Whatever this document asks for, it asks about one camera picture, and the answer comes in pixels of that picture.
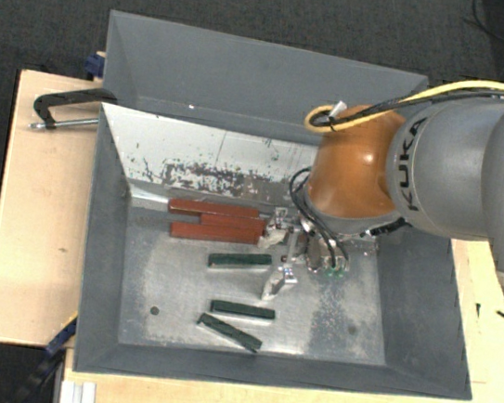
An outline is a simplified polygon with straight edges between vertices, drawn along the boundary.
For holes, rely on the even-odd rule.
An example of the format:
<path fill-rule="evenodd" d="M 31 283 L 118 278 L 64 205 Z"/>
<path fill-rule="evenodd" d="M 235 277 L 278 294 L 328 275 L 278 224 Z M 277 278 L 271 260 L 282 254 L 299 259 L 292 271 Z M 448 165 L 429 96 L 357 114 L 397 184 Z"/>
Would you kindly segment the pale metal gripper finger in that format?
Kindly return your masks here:
<path fill-rule="evenodd" d="M 270 301 L 283 290 L 288 290 L 297 284 L 297 278 L 291 267 L 281 266 L 266 280 L 262 289 L 262 300 Z"/>
<path fill-rule="evenodd" d="M 258 240 L 258 247 L 268 249 L 284 241 L 288 229 L 288 209 L 277 207 L 265 223 L 265 230 Z"/>

